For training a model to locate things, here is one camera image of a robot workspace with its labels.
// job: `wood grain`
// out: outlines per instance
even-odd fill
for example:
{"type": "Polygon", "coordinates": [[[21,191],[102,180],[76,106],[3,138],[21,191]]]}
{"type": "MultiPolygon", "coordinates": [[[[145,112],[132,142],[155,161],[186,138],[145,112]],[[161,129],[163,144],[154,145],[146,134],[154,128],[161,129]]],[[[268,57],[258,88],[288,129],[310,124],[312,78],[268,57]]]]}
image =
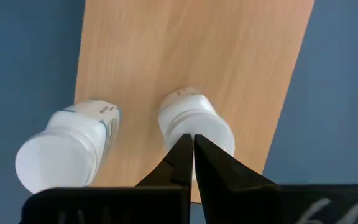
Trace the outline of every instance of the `wood grain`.
{"type": "Polygon", "coordinates": [[[87,0],[75,101],[106,100],[123,111],[93,185],[134,186],[159,163],[159,104],[187,86],[229,123],[235,158],[261,173],[312,7],[313,0],[87,0]]]}

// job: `white plastic bottle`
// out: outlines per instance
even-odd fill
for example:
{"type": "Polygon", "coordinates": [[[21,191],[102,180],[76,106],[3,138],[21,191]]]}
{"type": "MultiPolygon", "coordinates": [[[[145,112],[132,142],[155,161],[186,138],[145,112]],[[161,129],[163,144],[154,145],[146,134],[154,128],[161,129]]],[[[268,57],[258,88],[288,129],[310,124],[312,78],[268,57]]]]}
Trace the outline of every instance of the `white plastic bottle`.
{"type": "Polygon", "coordinates": [[[16,173],[30,192],[92,183],[117,136],[121,110],[89,100],[56,112],[16,155],[16,173]]]}
{"type": "MultiPolygon", "coordinates": [[[[168,95],[158,116],[165,148],[169,151],[183,134],[202,134],[222,150],[234,155],[236,148],[230,126],[213,108],[209,100],[192,87],[168,95]]],[[[193,164],[193,180],[196,180],[193,164]]]]}

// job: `label on bottle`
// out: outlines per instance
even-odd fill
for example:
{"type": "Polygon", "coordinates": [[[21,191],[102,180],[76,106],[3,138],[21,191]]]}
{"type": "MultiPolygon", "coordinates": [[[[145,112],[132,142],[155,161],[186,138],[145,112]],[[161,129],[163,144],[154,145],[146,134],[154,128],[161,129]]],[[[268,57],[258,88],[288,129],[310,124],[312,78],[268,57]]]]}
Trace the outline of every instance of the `label on bottle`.
{"type": "Polygon", "coordinates": [[[64,111],[81,113],[91,119],[100,121],[106,128],[106,140],[104,143],[104,153],[117,136],[119,123],[121,120],[121,109],[111,103],[101,100],[88,100],[77,105],[69,106],[64,111]]]}

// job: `blue wall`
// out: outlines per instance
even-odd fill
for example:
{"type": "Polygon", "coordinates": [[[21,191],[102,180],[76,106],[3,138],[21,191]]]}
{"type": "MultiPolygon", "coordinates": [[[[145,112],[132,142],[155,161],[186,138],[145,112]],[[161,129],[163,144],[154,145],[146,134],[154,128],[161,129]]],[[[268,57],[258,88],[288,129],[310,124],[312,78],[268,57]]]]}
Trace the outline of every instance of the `blue wall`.
{"type": "Polygon", "coordinates": [[[316,1],[264,175],[358,183],[358,1],[316,1]]]}
{"type": "MultiPolygon", "coordinates": [[[[73,102],[83,7],[0,0],[0,223],[17,222],[29,196],[18,148],[73,102]]],[[[358,182],[358,0],[316,0],[264,174],[358,182]]],[[[204,222],[201,206],[192,220],[204,222]]]]}
{"type": "Polygon", "coordinates": [[[73,103],[84,0],[0,0],[0,223],[30,195],[14,158],[50,115],[73,103]]]}

